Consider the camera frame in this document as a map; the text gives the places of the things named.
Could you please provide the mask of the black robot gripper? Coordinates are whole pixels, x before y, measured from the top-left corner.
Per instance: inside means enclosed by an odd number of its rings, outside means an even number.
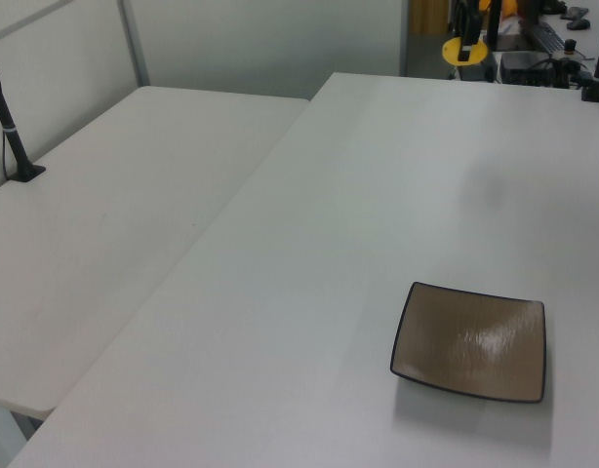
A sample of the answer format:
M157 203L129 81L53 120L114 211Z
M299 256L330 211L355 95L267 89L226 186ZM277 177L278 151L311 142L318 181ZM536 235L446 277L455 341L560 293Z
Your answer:
M480 34L479 0L454 2L454 37L460 39L459 61L469 61Z

